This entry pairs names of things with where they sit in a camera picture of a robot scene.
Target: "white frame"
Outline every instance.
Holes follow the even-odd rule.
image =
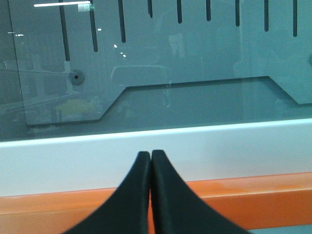
[[[186,181],[312,171],[312,118],[0,143],[0,196],[116,187],[138,151]]]

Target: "vertical slot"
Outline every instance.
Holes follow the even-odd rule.
[[[236,26],[240,25],[240,2],[239,0],[235,0],[235,21]]]
[[[65,51],[65,59],[66,61],[70,60],[69,55],[69,45],[68,45],[68,37],[67,37],[67,29],[66,29],[66,20],[65,20],[65,11],[64,6],[59,6],[59,15],[60,15],[60,23],[62,25],[62,34],[63,34],[63,44]]]
[[[97,29],[96,29],[96,19],[94,16],[94,7],[93,0],[90,0],[90,23],[91,23],[91,33],[92,33],[92,43],[93,43],[93,51],[98,51],[98,39],[97,39]]]
[[[121,33],[121,41],[123,43],[126,42],[126,30],[125,30],[125,19],[123,15],[123,2],[122,0],[118,0],[119,7],[119,22],[120,22],[120,33]]]
[[[269,0],[264,0],[264,31],[269,30]]]
[[[293,0],[293,14],[292,14],[292,23],[293,23],[293,36],[298,35],[298,1]]]
[[[210,0],[206,0],[206,18],[207,18],[207,21],[211,21],[211,3],[210,3]]]
[[[147,8],[148,8],[148,14],[151,18],[153,18],[153,4],[152,0],[147,0]]]
[[[182,5],[181,0],[176,0],[177,22],[182,23]]]

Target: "orange panel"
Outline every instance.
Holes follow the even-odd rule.
[[[188,182],[246,229],[312,224],[312,173]],[[115,189],[0,197],[1,234],[57,234],[87,217]],[[154,233],[149,210],[150,233]]]

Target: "transparent acrylic window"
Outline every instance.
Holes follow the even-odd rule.
[[[1,2],[0,141],[312,117],[310,0]]]

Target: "black rubber jaw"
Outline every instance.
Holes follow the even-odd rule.
[[[89,217],[64,234],[147,234],[150,155],[139,152],[120,186]]]
[[[202,201],[163,150],[152,153],[152,207],[156,234],[248,234]]]

